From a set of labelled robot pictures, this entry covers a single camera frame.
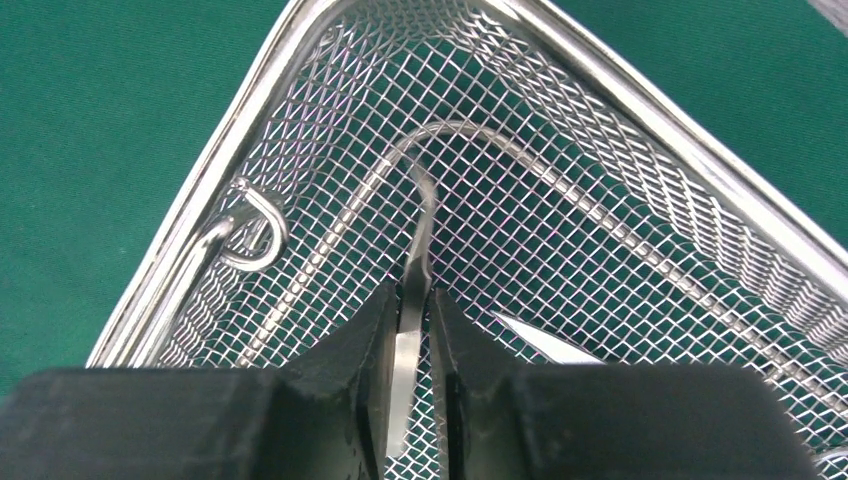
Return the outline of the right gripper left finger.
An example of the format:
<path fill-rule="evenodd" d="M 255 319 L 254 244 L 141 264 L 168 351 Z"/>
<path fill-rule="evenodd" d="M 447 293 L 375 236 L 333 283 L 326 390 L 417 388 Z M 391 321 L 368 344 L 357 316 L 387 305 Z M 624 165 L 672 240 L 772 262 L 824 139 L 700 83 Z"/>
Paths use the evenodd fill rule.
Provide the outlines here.
<path fill-rule="evenodd" d="M 55 368 L 1 409 L 5 479 L 379 479 L 396 291 L 280 367 Z"/>

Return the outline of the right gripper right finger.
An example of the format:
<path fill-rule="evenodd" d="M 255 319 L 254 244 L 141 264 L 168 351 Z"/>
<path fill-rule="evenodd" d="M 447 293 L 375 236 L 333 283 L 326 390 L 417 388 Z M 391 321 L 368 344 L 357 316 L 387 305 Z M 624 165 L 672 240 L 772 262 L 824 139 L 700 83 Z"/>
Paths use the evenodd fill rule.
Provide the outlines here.
<path fill-rule="evenodd" d="M 704 364 L 531 364 L 429 300 L 447 479 L 814 479 L 776 395 Z"/>

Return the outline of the metal mesh tray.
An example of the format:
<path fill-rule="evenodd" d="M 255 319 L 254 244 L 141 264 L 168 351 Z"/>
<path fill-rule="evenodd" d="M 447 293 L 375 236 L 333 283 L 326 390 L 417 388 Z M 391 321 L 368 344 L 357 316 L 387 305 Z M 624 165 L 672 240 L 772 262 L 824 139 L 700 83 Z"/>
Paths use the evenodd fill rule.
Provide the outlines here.
<path fill-rule="evenodd" d="M 291 1 L 88 358 L 270 367 L 400 279 L 606 361 L 727 363 L 847 475 L 847 254 L 549 1 Z"/>

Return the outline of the green surgical cloth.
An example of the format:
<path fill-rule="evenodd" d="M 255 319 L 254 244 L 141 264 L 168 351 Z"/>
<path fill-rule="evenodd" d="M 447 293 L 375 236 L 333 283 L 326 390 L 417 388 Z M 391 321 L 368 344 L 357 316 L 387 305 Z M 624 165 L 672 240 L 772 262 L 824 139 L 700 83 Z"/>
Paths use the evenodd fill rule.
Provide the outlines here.
<path fill-rule="evenodd" d="M 1 389 L 88 357 L 280 1 L 1 5 Z M 805 1 L 564 1 L 835 240 L 847 39 Z"/>

